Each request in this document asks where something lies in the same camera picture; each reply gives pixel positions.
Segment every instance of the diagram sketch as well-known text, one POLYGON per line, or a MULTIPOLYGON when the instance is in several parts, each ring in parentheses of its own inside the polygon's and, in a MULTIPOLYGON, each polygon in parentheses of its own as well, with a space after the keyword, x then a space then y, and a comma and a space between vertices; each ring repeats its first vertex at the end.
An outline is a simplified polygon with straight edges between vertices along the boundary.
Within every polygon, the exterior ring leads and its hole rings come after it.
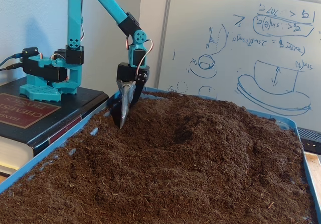
POLYGON ((212 97, 214 99, 217 99, 217 92, 211 86, 202 86, 202 87, 200 87, 199 95, 200 96, 206 96, 206 97, 212 97))
POLYGON ((296 91, 297 78, 303 71, 256 61, 254 73, 238 78, 238 91, 251 102, 283 116, 298 116, 311 107, 309 96, 296 91))
POLYGON ((193 73, 200 78, 206 79, 216 76, 217 72, 214 69, 215 60, 213 59, 213 56, 220 53, 226 47, 229 35, 223 24, 221 24, 218 29, 217 36, 214 37, 213 28, 210 27, 209 41, 206 44, 206 49, 208 49, 210 54, 200 56, 198 61, 192 59, 187 68, 188 73, 193 73))
POLYGON ((167 88, 168 92, 187 93, 188 86, 185 82, 178 82, 174 86, 167 88))

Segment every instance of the teal honeycomb base plate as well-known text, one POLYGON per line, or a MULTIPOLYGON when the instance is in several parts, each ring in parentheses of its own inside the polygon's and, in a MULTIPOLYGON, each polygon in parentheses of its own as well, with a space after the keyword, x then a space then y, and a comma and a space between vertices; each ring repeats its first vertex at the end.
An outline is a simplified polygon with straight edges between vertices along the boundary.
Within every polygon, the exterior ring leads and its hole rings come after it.
POLYGON ((26 84, 20 87, 20 94, 27 96, 30 100, 55 101, 61 100, 60 92, 50 86, 34 86, 26 84))

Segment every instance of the cable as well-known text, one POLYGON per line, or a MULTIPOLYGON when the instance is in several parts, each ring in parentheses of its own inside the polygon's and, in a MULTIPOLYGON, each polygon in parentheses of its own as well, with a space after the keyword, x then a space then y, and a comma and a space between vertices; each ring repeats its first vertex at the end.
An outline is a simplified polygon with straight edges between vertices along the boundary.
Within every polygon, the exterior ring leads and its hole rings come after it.
POLYGON ((8 60, 13 59, 13 56, 7 57, 2 63, 0 63, 0 67, 4 65, 8 60))
POLYGON ((84 28, 83 28, 82 24, 81 24, 81 31, 82 31, 82 36, 80 38, 80 41, 84 40, 84 38, 85 38, 85 32, 84 32, 84 28))
POLYGON ((139 68, 140 68, 143 60, 144 60, 145 57, 152 51, 152 49, 153 49, 153 47, 154 47, 154 43, 152 42, 152 40, 151 40, 151 39, 148 39, 148 40, 146 40, 145 42, 148 42, 148 41, 151 41, 151 47, 150 47, 149 51, 145 54, 145 56, 143 56, 143 58, 141 59, 139 65, 137 66, 136 76, 138 76, 138 71, 139 71, 139 68))
POLYGON ((128 37, 126 37, 126 49, 129 50, 128 37))
POLYGON ((22 67, 22 62, 12 64, 12 65, 10 65, 8 67, 0 68, 0 71, 13 70, 13 69, 17 69, 19 67, 22 67))
POLYGON ((60 57, 62 57, 63 59, 65 59, 62 55, 60 55, 59 53, 55 53, 55 54, 53 54, 51 57, 50 57, 50 60, 53 60, 53 57, 54 56, 60 56, 60 57))

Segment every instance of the book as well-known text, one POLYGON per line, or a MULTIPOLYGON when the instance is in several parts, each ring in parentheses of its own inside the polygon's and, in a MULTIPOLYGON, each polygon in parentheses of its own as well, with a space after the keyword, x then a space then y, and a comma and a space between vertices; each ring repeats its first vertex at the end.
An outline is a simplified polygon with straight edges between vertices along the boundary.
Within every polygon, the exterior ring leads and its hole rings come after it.
POLYGON ((26 78, 0 86, 0 173, 11 175, 108 100, 79 87, 60 102, 32 101, 19 94, 26 78))

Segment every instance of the handwritten equation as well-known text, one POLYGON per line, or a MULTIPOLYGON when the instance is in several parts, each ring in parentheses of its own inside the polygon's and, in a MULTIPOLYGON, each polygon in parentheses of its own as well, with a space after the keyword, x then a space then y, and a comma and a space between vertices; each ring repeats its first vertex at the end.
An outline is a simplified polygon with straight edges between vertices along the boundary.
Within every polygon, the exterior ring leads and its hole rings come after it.
POLYGON ((257 15, 253 19, 253 29, 257 34, 266 37, 308 37, 314 27, 310 23, 300 23, 275 16, 257 15))

